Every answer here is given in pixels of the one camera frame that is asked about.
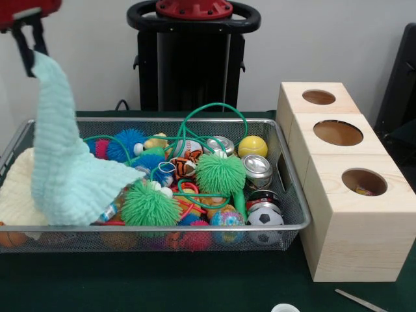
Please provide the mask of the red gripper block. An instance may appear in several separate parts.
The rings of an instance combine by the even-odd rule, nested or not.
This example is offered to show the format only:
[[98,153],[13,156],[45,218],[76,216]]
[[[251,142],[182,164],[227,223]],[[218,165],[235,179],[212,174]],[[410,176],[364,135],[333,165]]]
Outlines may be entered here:
[[[15,21],[40,14],[44,18],[59,10],[61,0],[1,0],[1,32],[11,28]],[[48,55],[46,42],[44,40],[44,27],[41,19],[33,19],[32,35],[34,38],[34,50]],[[19,53],[28,77],[34,77],[32,68],[34,65],[34,53],[27,45],[25,35],[20,27],[12,28],[12,35],[17,43]]]

